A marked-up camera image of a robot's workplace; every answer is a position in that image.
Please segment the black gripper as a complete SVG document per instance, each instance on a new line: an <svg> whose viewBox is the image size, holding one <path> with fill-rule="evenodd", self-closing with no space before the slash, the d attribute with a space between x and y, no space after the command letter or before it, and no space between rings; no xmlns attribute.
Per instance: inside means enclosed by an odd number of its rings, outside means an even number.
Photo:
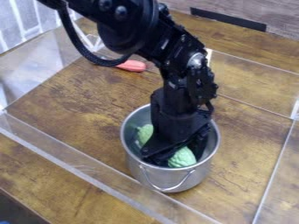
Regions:
<svg viewBox="0 0 299 224"><path fill-rule="evenodd" d="M167 167L174 153L187 146L196 159L203 156L211 133L211 101L199 104L184 89L159 88L151 95L154 134L142 147L143 161Z"/></svg>

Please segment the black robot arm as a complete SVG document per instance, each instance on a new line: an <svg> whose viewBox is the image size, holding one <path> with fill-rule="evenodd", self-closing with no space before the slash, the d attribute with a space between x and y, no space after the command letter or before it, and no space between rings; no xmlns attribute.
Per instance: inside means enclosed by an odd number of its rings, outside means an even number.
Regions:
<svg viewBox="0 0 299 224"><path fill-rule="evenodd" d="M154 62L163 87L151 94L154 134L142 148L142 159L154 165L171 164L179 149L202 155L211 130L211 100L218 84L208 67L204 44L172 20L168 8L156 0L38 0L58 11L71 43L94 64L114 67L136 54ZM80 41L68 10L98 25L104 46L120 55L107 60Z"/></svg>

